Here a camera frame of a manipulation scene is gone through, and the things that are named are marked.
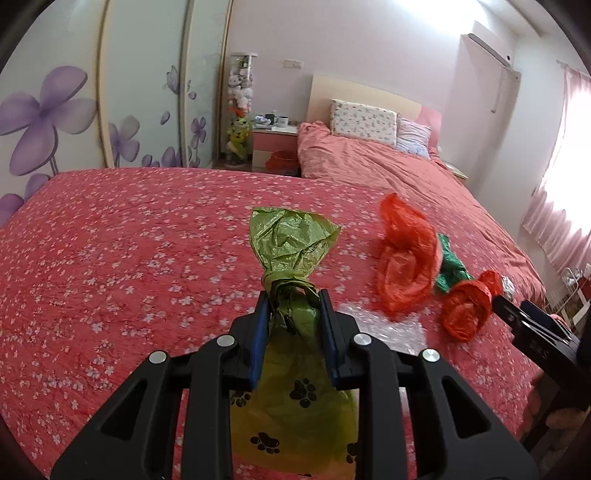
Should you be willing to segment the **orange gloved right hand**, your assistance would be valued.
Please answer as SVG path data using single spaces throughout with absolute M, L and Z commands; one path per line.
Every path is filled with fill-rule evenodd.
M 550 316 L 571 330 L 563 320 L 557 316 Z M 551 429 L 577 428 L 590 406 L 586 410 L 581 410 L 576 407 L 565 407 L 564 403 L 564 397 L 559 392 L 557 384 L 541 370 L 539 376 L 532 381 L 532 391 L 528 397 L 528 407 L 522 425 L 522 442 L 532 448 L 534 443 Z

